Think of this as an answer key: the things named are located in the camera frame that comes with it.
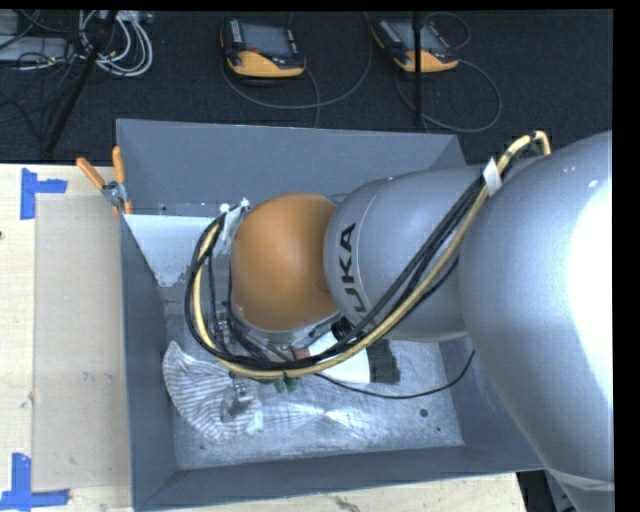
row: black cable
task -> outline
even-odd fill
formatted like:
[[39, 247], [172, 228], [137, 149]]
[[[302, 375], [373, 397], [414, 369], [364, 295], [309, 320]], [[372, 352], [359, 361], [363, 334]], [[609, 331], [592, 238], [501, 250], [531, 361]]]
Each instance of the black cable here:
[[415, 125], [422, 121], [422, 42], [420, 31], [424, 20], [420, 19], [420, 11], [413, 11], [413, 67], [416, 73], [415, 80], [415, 99], [416, 99], [416, 119]]
[[[62, 78], [56, 85], [55, 89], [49, 94], [47, 100], [43, 104], [43, 108], [42, 108], [43, 112], [46, 111], [49, 108], [49, 106], [52, 105], [52, 108], [50, 109], [47, 116], [48, 120], [45, 123], [46, 126], [49, 126], [51, 124], [52, 120], [54, 119], [55, 115], [60, 109], [60, 106], [63, 103], [62, 100], [68, 94], [71, 94], [71, 92], [73, 91], [74, 84], [76, 83], [77, 80], [80, 79], [80, 75], [76, 75], [76, 76], [71, 75], [71, 71], [73, 70], [73, 67], [77, 61], [79, 61], [79, 59], [77, 59], [74, 56], [74, 58], [69, 62], [67, 69], [65, 70], [64, 74], [62, 75]], [[65, 87], [62, 87], [65, 81], [69, 77], [71, 77], [70, 82]]]
[[20, 39], [25, 37], [31, 31], [32, 28], [33, 28], [33, 25], [29, 25], [27, 28], [25, 28], [22, 31], [22, 33], [20, 33], [20, 34], [18, 34], [16, 36], [13, 36], [8, 41], [5, 41], [4, 43], [0, 44], [0, 50], [3, 50], [4, 48], [7, 48], [8, 46], [11, 46], [16, 41], [19, 41]]
[[[65, 49], [65, 57], [64, 57], [65, 59], [67, 58], [67, 57], [66, 57], [66, 54], [67, 54], [67, 53], [68, 53], [68, 52], [67, 52], [67, 50]], [[45, 55], [45, 54], [43, 54], [43, 53], [41, 53], [41, 52], [24, 52], [23, 54], [21, 54], [21, 55], [16, 59], [16, 61], [15, 61], [15, 62], [5, 63], [5, 65], [4, 65], [4, 66], [2, 66], [2, 67], [11, 67], [11, 68], [14, 68], [14, 67], [15, 67], [18, 71], [20, 71], [20, 63], [21, 63], [22, 59], [24, 59], [25, 57], [27, 57], [27, 56], [29, 56], [29, 55], [37, 55], [37, 56], [44, 57], [45, 59], [49, 59], [49, 56], [47, 56], [47, 55]], [[45, 67], [45, 68], [43, 68], [41, 71], [49, 71], [49, 70], [51, 70], [51, 68], [53, 68], [53, 67], [55, 67], [55, 68], [56, 68], [56, 71], [55, 71], [55, 72], [53, 72], [53, 73], [48, 73], [48, 74], [47, 74], [47, 76], [45, 76], [45, 79], [50, 79], [51, 77], [55, 76], [55, 75], [56, 75], [56, 74], [58, 74], [60, 71], [62, 71], [62, 69], [64, 69], [64, 67], [65, 67], [65, 66], [63, 66], [63, 65], [60, 63], [60, 61], [56, 61], [56, 63], [55, 63], [53, 66]], [[27, 94], [27, 92], [29, 92], [29, 89], [31, 89], [31, 87], [35, 84], [35, 81], [36, 81], [37, 76], [38, 76], [38, 74], [36, 74], [36, 73], [32, 73], [32, 74], [31, 74], [31, 78], [30, 78], [29, 82], [27, 83], [27, 85], [20, 87], [20, 91], [18, 92], [18, 94], [16, 94], [16, 95], [12, 96], [11, 98], [12, 98], [13, 100], [15, 100], [15, 101], [18, 101], [18, 100], [19, 100], [19, 98], [20, 98], [21, 96], [24, 96], [25, 94]], [[60, 87], [60, 85], [61, 85], [62, 81], [64, 80], [64, 78], [65, 78], [65, 77], [63, 76], [63, 78], [62, 78], [61, 82], [58, 84], [58, 87], [56, 88], [56, 90]], [[3, 107], [3, 106], [5, 106], [5, 105], [7, 105], [7, 104], [9, 104], [10, 102], [11, 102], [11, 100], [10, 100], [10, 99], [4, 100], [4, 101], [0, 101], [0, 108], [1, 108], [1, 107]], [[40, 111], [40, 110], [41, 110], [41, 108], [40, 108], [40, 107], [38, 107], [38, 108], [36, 108], [35, 110], [29, 111], [29, 113], [36, 113], [36, 112], [38, 112], [38, 111]], [[13, 120], [13, 119], [17, 119], [18, 117], [20, 117], [20, 116], [13, 117], [13, 118], [5, 118], [5, 119], [3, 119], [3, 120], [2, 120], [2, 122], [8, 122], [8, 121], [11, 121], [11, 120]]]
[[36, 140], [39, 143], [42, 142], [42, 135], [40, 134], [40, 132], [36, 128], [36, 125], [33, 123], [33, 120], [30, 117], [30, 113], [27, 112], [27, 110], [20, 104], [20, 102], [18, 102], [16, 100], [14, 100], [13, 98], [11, 98], [2, 89], [0, 89], [0, 94], [6, 98], [6, 101], [10, 105], [15, 107], [20, 112], [20, 115], [16, 116], [14, 119], [18, 119], [18, 118], [22, 117], [25, 120], [25, 122], [27, 123], [27, 127], [29, 128], [29, 131], [31, 131], [31, 133], [35, 136]]
[[267, 344], [264, 345], [264, 347], [262, 347], [260, 345], [257, 345], [253, 341], [251, 341], [246, 336], [244, 336], [240, 331], [238, 331], [236, 329], [236, 326], [234, 325], [233, 320], [231, 318], [229, 319], [227, 325], [229, 327], [229, 332], [230, 332], [233, 340], [235, 340], [238, 343], [240, 343], [242, 348], [244, 348], [250, 354], [255, 355], [260, 361], [271, 361], [269, 359], [269, 357], [263, 351], [263, 348], [264, 348], [264, 350], [266, 350], [266, 351], [270, 352], [271, 354], [275, 355], [276, 357], [278, 357], [282, 361], [288, 361], [288, 359], [283, 354], [281, 354], [276, 349], [274, 349], [271, 345], [268, 344], [268, 342], [267, 342]]
[[66, 57], [61, 57], [60, 59], [58, 59], [58, 57], [53, 57], [55, 59], [55, 62], [53, 63], [53, 65], [49, 65], [48, 63], [51, 61], [52, 56], [51, 55], [47, 55], [45, 53], [42, 52], [24, 52], [20, 55], [20, 57], [18, 57], [15, 61], [15, 63], [11, 63], [12, 67], [15, 66], [15, 68], [18, 71], [21, 71], [21, 66], [20, 66], [20, 62], [22, 61], [22, 59], [26, 58], [26, 57], [40, 57], [41, 61], [43, 62], [36, 62], [35, 64], [29, 64], [28, 66], [24, 66], [24, 67], [37, 67], [37, 66], [43, 66], [42, 70], [44, 69], [49, 69], [53, 66], [59, 66], [61, 67], [62, 65], [59, 63], [59, 60], [66, 60]]
[[227, 282], [227, 326], [229, 328], [229, 333], [232, 339], [242, 346], [248, 353], [255, 354], [258, 359], [268, 359], [257, 347], [251, 343], [245, 336], [240, 334], [240, 332], [236, 329], [235, 326], [235, 318], [233, 317], [233, 313], [231, 312], [231, 287], [232, 287], [233, 276], [231, 272], [229, 272], [228, 282]]
[[[42, 52], [44, 52], [44, 38], [42, 38], [42, 46], [40, 47], [40, 50]], [[40, 80], [40, 97], [44, 98], [44, 80]], [[44, 110], [40, 111], [40, 115], [38, 116], [40, 119], [40, 126], [39, 126], [39, 132], [40, 133], [44, 133]], [[38, 141], [38, 158], [40, 160], [42, 160], [42, 140], [40, 139]]]
[[[298, 368], [306, 368], [306, 367], [313, 366], [314, 364], [318, 363], [319, 361], [322, 361], [323, 359], [326, 359], [327, 357], [333, 357], [348, 350], [348, 348], [350, 347], [349, 342], [352, 341], [354, 338], [357, 338], [362, 335], [362, 333], [364, 332], [364, 329], [370, 324], [373, 318], [388, 304], [388, 302], [391, 300], [393, 295], [398, 291], [398, 289], [405, 282], [407, 277], [409, 277], [411, 272], [421, 262], [424, 261], [425, 257], [428, 257], [430, 260], [430, 258], [432, 258], [433, 255], [437, 253], [442, 243], [444, 243], [447, 237], [451, 234], [451, 232], [453, 231], [457, 223], [462, 219], [462, 217], [464, 216], [464, 214], [466, 213], [470, 205], [473, 203], [473, 200], [481, 190], [483, 183], [484, 183], [483, 177], [479, 176], [467, 188], [465, 193], [463, 193], [463, 195], [456, 201], [456, 203], [449, 210], [449, 212], [447, 212], [443, 220], [439, 223], [439, 225], [436, 227], [436, 229], [428, 238], [428, 240], [423, 244], [422, 248], [416, 253], [416, 255], [414, 255], [412, 260], [409, 262], [407, 267], [405, 267], [404, 271], [398, 276], [398, 278], [392, 284], [389, 290], [387, 290], [387, 292], [381, 297], [381, 299], [369, 311], [369, 313], [361, 320], [361, 322], [358, 323], [358, 325], [356, 325], [351, 330], [350, 333], [348, 333], [346, 336], [338, 340], [338, 342], [335, 345], [333, 345], [332, 347], [330, 347], [329, 349], [325, 350], [322, 353], [316, 354], [315, 356], [308, 357], [302, 360], [291, 361], [287, 363], [276, 363], [273, 361], [268, 361], [268, 362], [262, 361], [258, 363], [257, 361], [251, 360], [249, 358], [244, 358], [243, 362], [248, 361], [250, 363], [250, 366], [256, 369], [278, 369], [278, 370], [298, 369]], [[196, 255], [199, 254], [200, 249], [202, 247], [202, 243], [205, 239], [205, 236], [210, 231], [210, 229], [213, 228], [214, 225], [215, 225], [215, 221], [210, 225], [210, 227], [208, 227], [202, 233], [198, 243], [196, 244], [196, 249], [194, 251], [194, 255], [192, 258], [191, 278], [187, 282], [187, 290], [186, 290], [186, 296], [185, 296], [185, 314], [187, 316], [189, 329], [193, 334], [193, 336], [196, 338], [196, 340], [205, 349], [209, 350], [214, 355], [222, 357], [219, 351], [214, 351], [213, 349], [208, 347], [208, 345], [204, 342], [204, 340], [202, 340], [202, 338], [200, 337], [199, 333], [195, 329], [195, 326], [193, 325], [193, 322], [190, 318], [191, 292], [193, 289], [193, 281], [195, 280], [195, 274], [197, 273], [198, 269], [200, 268], [200, 266], [202, 266], [203, 262], [206, 259], [206, 254], [203, 255], [203, 257], [200, 259], [197, 259]], [[214, 244], [215, 244], [215, 240], [212, 242], [209, 250], [211, 250]], [[433, 292], [435, 292], [434, 287], [432, 287], [428, 291], [428, 295], [431, 295]], [[239, 360], [235, 360], [235, 357], [233, 358], [234, 361], [232, 362], [240, 362]]]
[[458, 259], [459, 258], [456, 256], [456, 258], [453, 260], [453, 263], [449, 265], [449, 268], [443, 274], [443, 276], [431, 288], [429, 288], [429, 291], [427, 293], [425, 293], [420, 298], [420, 300], [416, 304], [416, 307], [418, 307], [420, 304], [422, 304], [425, 300], [427, 300], [429, 297], [431, 297], [434, 293], [438, 291], [438, 288], [440, 288], [444, 284], [444, 282], [449, 278], [453, 270], [458, 266]]
[[[480, 73], [486, 80], [487, 82], [489, 82], [489, 85], [491, 85], [491, 88], [493, 89], [493, 92], [496, 95], [496, 99], [497, 99], [497, 107], [496, 107], [496, 113], [493, 117], [493, 119], [485, 124], [484, 126], [480, 126], [479, 128], [462, 128], [459, 126], [452, 126], [446, 123], [442, 123], [440, 121], [438, 121], [437, 119], [433, 119], [432, 117], [427, 116], [426, 114], [422, 114], [422, 117], [426, 120], [429, 121], [430, 123], [435, 124], [436, 126], [439, 126], [440, 128], [444, 128], [446, 130], [452, 130], [455, 132], [460, 132], [460, 133], [480, 133], [483, 132], [485, 130], [488, 130], [489, 128], [491, 128], [494, 124], [496, 124], [498, 122], [498, 119], [500, 118], [500, 115], [502, 114], [502, 96], [500, 95], [500, 91], [498, 90], [498, 86], [496, 85], [496, 83], [493, 81], [493, 79], [482, 69], [480, 69], [478, 66], [476, 66], [475, 64], [463, 60], [463, 59], [458, 59], [458, 63], [459, 64], [464, 64], [466, 66], [469, 66], [472, 69], [475, 69], [478, 73]], [[409, 99], [402, 93], [402, 91], [400, 90], [400, 73], [398, 73], [395, 77], [395, 86], [396, 86], [396, 91], [398, 93], [398, 96], [400, 96], [400, 99], [403, 101], [403, 103], [409, 107], [409, 109], [411, 109], [411, 111], [415, 112], [416, 108], [411, 104], [411, 102], [409, 101]]]
[[216, 346], [219, 346], [224, 353], [227, 355], [231, 355], [229, 349], [224, 343], [224, 334], [222, 332], [222, 328], [220, 327], [220, 323], [218, 322], [218, 312], [216, 310], [216, 285], [213, 279], [213, 255], [209, 255], [209, 305], [210, 305], [210, 324], [213, 325], [213, 339], [216, 340]]
[[422, 396], [433, 395], [434, 393], [439, 393], [440, 391], [444, 391], [445, 389], [448, 389], [448, 388], [454, 386], [455, 384], [457, 384], [458, 381], [460, 379], [462, 379], [462, 377], [464, 377], [464, 375], [467, 373], [467, 370], [469, 369], [469, 366], [471, 365], [471, 361], [473, 360], [473, 356], [475, 355], [475, 353], [476, 353], [475, 350], [471, 351], [471, 354], [469, 355], [469, 359], [467, 359], [467, 362], [464, 365], [464, 368], [458, 374], [458, 376], [455, 379], [453, 379], [452, 381], [450, 381], [447, 384], [445, 384], [443, 386], [440, 386], [438, 388], [430, 389], [429, 391], [422, 391], [420, 393], [413, 393], [413, 394], [410, 394], [410, 395], [383, 395], [381, 393], [374, 393], [373, 391], [368, 391], [366, 389], [360, 389], [360, 388], [354, 388], [354, 387], [351, 387], [351, 386], [347, 386], [346, 384], [343, 384], [342, 382], [334, 380], [331, 377], [327, 377], [326, 375], [322, 375], [321, 373], [315, 373], [314, 375], [316, 375], [317, 377], [320, 377], [321, 379], [326, 380], [327, 382], [331, 382], [332, 384], [335, 384], [338, 387], [341, 387], [343, 389], [347, 389], [349, 391], [355, 391], [356, 393], [362, 393], [363, 395], [373, 396], [373, 397], [376, 397], [376, 398], [385, 398], [385, 399], [388, 399], [388, 400], [410, 400], [412, 398], [419, 398], [419, 397], [422, 397]]
[[[228, 351], [227, 353], [224, 353], [224, 351], [219, 351], [211, 348], [207, 343], [205, 343], [205, 341], [202, 339], [197, 329], [195, 328], [195, 325], [193, 324], [193, 320], [191, 318], [191, 295], [193, 292], [193, 283], [194, 283], [196, 274], [202, 268], [204, 263], [207, 260], [211, 261], [213, 247], [215, 246], [219, 233], [215, 235], [207, 251], [201, 257], [197, 258], [196, 255], [200, 253], [200, 250], [202, 249], [202, 244], [204, 243], [204, 240], [208, 236], [211, 229], [213, 229], [216, 225], [220, 225], [221, 229], [224, 227], [224, 219], [225, 219], [225, 215], [221, 215], [220, 217], [217, 217], [216, 219], [214, 219], [214, 221], [204, 230], [204, 232], [201, 234], [200, 238], [196, 242], [196, 247], [193, 253], [193, 257], [191, 259], [191, 275], [189, 280], [187, 281], [187, 288], [185, 293], [184, 309], [185, 309], [185, 318], [187, 321], [187, 326], [189, 327], [189, 330], [191, 334], [194, 336], [194, 338], [196, 339], [196, 341], [205, 350], [207, 350], [208, 352], [210, 352], [216, 357], [219, 357], [225, 361], [235, 362], [235, 363], [243, 364], [245, 366], [250, 366], [255, 369], [262, 369], [262, 370], [279, 369], [280, 367], [277, 366], [278, 363], [272, 362], [271, 360], [267, 359], [264, 353], [262, 353], [262, 351], [260, 351], [253, 343], [251, 343], [249, 340], [247, 340], [246, 338], [241, 336], [239, 333], [237, 333], [237, 331], [235, 331], [231, 322], [229, 322], [228, 325], [230, 327], [230, 331], [234, 334], [234, 338], [241, 343], [241, 345], [245, 350], [247, 350], [247, 352], [249, 352], [250, 354], [253, 354], [254, 357], [233, 355], [228, 353]], [[273, 347], [267, 346], [267, 349], [272, 351], [276, 356], [283, 359], [285, 362], [288, 361], [288, 359], [283, 354], [273, 349]]]
[[307, 75], [309, 75], [309, 80], [311, 80], [311, 85], [313, 85], [313, 90], [316, 94], [316, 104], [318, 105], [318, 107], [316, 107], [316, 120], [313, 123], [313, 127], [317, 128], [318, 126], [320, 126], [320, 89], [310, 69], [307, 69]]
[[424, 17], [423, 22], [426, 23], [428, 20], [430, 20], [431, 18], [437, 18], [438, 16], [448, 16], [450, 18], [455, 19], [456, 21], [458, 21], [465, 29], [466, 33], [467, 33], [467, 37], [465, 38], [465, 40], [460, 43], [459, 45], [454, 46], [453, 48], [456, 50], [459, 50], [460, 48], [466, 46], [469, 41], [471, 41], [471, 29], [469, 28], [469, 25], [467, 25], [467, 23], [457, 14], [453, 14], [452, 12], [446, 12], [446, 11], [436, 11], [436, 12], [432, 12], [430, 14], [427, 14]]
[[95, 34], [95, 43], [91, 50], [91, 53], [88, 55], [85, 66], [80, 74], [78, 82], [74, 85], [73, 94], [69, 97], [68, 100], [64, 102], [61, 107], [60, 114], [55, 120], [53, 127], [51, 128], [49, 134], [47, 134], [47, 142], [44, 146], [45, 153], [49, 157], [53, 157], [53, 153], [55, 150], [60, 137], [62, 136], [62, 132], [67, 124], [67, 121], [73, 111], [73, 108], [82, 92], [82, 88], [84, 87], [87, 79], [89, 78], [89, 73], [93, 68], [93, 65], [96, 63], [98, 58], [99, 48], [104, 46], [104, 43], [108, 40], [108, 33], [106, 32], [104, 24], [110, 23], [111, 25], [115, 24], [116, 17], [118, 14], [117, 9], [110, 9], [108, 11], [106, 19], [103, 21], [103, 24], [100, 26], [99, 30], [96, 31]]
[[29, 23], [31, 23], [32, 25], [35, 25], [36, 27], [41, 28], [42, 30], [46, 30], [47, 32], [55, 32], [55, 33], [58, 33], [58, 34], [80, 34], [80, 32], [81, 32], [80, 29], [65, 30], [65, 29], [60, 29], [60, 28], [48, 27], [44, 23], [42, 23], [42, 22], [38, 21], [36, 18], [34, 18], [34, 16], [39, 16], [40, 15], [39, 12], [37, 14], [34, 13], [33, 15], [27, 14], [24, 11], [24, 9], [13, 9], [13, 12], [18, 14], [19, 16], [24, 16], [27, 19], [27, 21], [29, 21]]

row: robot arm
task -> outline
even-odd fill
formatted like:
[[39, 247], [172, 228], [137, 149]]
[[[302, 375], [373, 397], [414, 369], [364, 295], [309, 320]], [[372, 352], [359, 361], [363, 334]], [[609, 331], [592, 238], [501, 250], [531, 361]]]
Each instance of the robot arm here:
[[[513, 164], [533, 143], [542, 156]], [[606, 510], [614, 488], [611, 133], [550, 155], [535, 132], [484, 173], [411, 173], [335, 206], [316, 196], [267, 203], [247, 213], [234, 239], [229, 309], [239, 337], [273, 355], [229, 353], [202, 317], [202, 267], [224, 218], [196, 248], [185, 313], [221, 364], [261, 381], [291, 379], [383, 337], [468, 336], [578, 510]], [[295, 357], [326, 333], [331, 348]], [[282, 357], [287, 349], [291, 358]]]

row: yellow cable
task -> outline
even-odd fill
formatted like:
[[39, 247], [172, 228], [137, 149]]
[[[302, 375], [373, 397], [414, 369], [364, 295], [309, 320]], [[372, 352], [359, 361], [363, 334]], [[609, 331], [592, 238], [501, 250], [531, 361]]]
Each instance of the yellow cable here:
[[[548, 155], [551, 153], [551, 147], [549, 145], [549, 140], [546, 134], [542, 131], [536, 131], [533, 135], [524, 135], [514, 141], [504, 152], [502, 157], [498, 160], [496, 167], [498, 168], [498, 173], [502, 175], [507, 168], [509, 162], [513, 158], [513, 156], [525, 148], [527, 145], [537, 142], [542, 146], [542, 152], [544, 155]], [[412, 309], [413, 307], [420, 301], [422, 296], [429, 290], [432, 282], [438, 276], [438, 274], [445, 268], [450, 259], [453, 257], [455, 252], [460, 247], [464, 236], [467, 231], [471, 227], [473, 220], [476, 215], [486, 202], [489, 197], [489, 192], [487, 186], [484, 185], [480, 190], [478, 197], [473, 202], [469, 212], [462, 220], [460, 227], [455, 232], [449, 245], [443, 251], [441, 256], [438, 258], [432, 269], [429, 271], [427, 276], [416, 286], [416, 288], [411, 292], [411, 294], [400, 304], [393, 312], [391, 312], [387, 317], [376, 326], [369, 334], [367, 334], [364, 338], [362, 338], [359, 342], [350, 346], [347, 350], [345, 350], [342, 354], [339, 354], [331, 359], [321, 361], [313, 366], [309, 366], [306, 368], [296, 368], [291, 370], [253, 370], [250, 368], [246, 368], [242, 365], [232, 363], [226, 361], [221, 358], [217, 358], [220, 364], [222, 364], [229, 371], [234, 372], [238, 375], [242, 375], [245, 377], [250, 377], [254, 379], [261, 380], [271, 380], [277, 379], [280, 377], [302, 377], [304, 375], [310, 375], [313, 373], [318, 373], [333, 366], [336, 366], [347, 359], [355, 356], [361, 350], [365, 350], [366, 348], [373, 345], [376, 341], [382, 338], [386, 333], [388, 333], [391, 329], [393, 329], [399, 322], [402, 320]], [[219, 226], [215, 226], [205, 238], [202, 248], [200, 250], [200, 254], [198, 255], [201, 258], [209, 249], [209, 245], [211, 244], [214, 235], [219, 230]], [[201, 280], [202, 267], [198, 269], [198, 272], [194, 278], [193, 282], [193, 290], [192, 290], [192, 299], [193, 299], [193, 310], [196, 321], [196, 328], [203, 338], [203, 340], [209, 345], [211, 348], [216, 349], [215, 343], [209, 337], [207, 332], [204, 319], [202, 317], [202, 309], [200, 305], [200, 280]]]

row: handheld device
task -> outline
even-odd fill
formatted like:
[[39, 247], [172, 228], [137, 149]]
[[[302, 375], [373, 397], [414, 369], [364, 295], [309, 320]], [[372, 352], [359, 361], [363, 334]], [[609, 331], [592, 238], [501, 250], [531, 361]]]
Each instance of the handheld device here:
[[[408, 21], [379, 19], [371, 24], [371, 33], [389, 57], [402, 70], [415, 73], [413, 28]], [[458, 65], [458, 56], [432, 23], [427, 22], [420, 31], [422, 48], [420, 58], [423, 73], [445, 71]]]
[[281, 82], [305, 69], [293, 31], [284, 25], [229, 18], [220, 29], [220, 44], [234, 75], [253, 83]]

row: white cable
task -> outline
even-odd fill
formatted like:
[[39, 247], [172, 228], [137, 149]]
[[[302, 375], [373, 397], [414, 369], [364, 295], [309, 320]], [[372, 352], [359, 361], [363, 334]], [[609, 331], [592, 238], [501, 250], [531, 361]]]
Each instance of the white cable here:
[[[86, 32], [85, 29], [89, 20], [95, 15], [96, 12], [97, 10], [91, 11], [85, 18], [84, 11], [82, 10], [80, 11], [79, 25], [80, 25], [81, 34], [82, 34], [82, 42], [85, 48], [91, 47], [91, 44], [89, 43], [89, 39], [85, 35], [85, 32]], [[96, 65], [103, 71], [106, 71], [115, 76], [121, 76], [121, 77], [140, 76], [151, 67], [151, 64], [153, 62], [153, 46], [151, 44], [151, 39], [149, 38], [144, 28], [142, 28], [140, 23], [134, 20], [126, 20], [126, 23], [131, 24], [136, 34], [137, 44], [141, 52], [141, 58], [138, 60], [137, 63], [133, 64], [130, 67], [124, 67], [122, 65], [116, 64], [116, 62], [126, 58], [132, 49], [131, 35], [129, 34], [129, 30], [125, 25], [125, 21], [123, 21], [122, 18], [119, 16], [116, 16], [116, 21], [118, 22], [118, 25], [124, 32], [124, 35], [127, 40], [125, 49], [119, 55], [116, 55], [114, 57], [98, 54]], [[86, 56], [81, 55], [80, 58], [86, 59]]]
[[55, 57], [49, 57], [49, 59], [47, 59], [47, 63], [46, 64], [36, 64], [34, 66], [20, 66], [18, 68], [16, 68], [18, 71], [39, 71], [42, 69], [48, 69], [50, 67], [53, 67], [55, 65], [59, 64], [58, 60]]

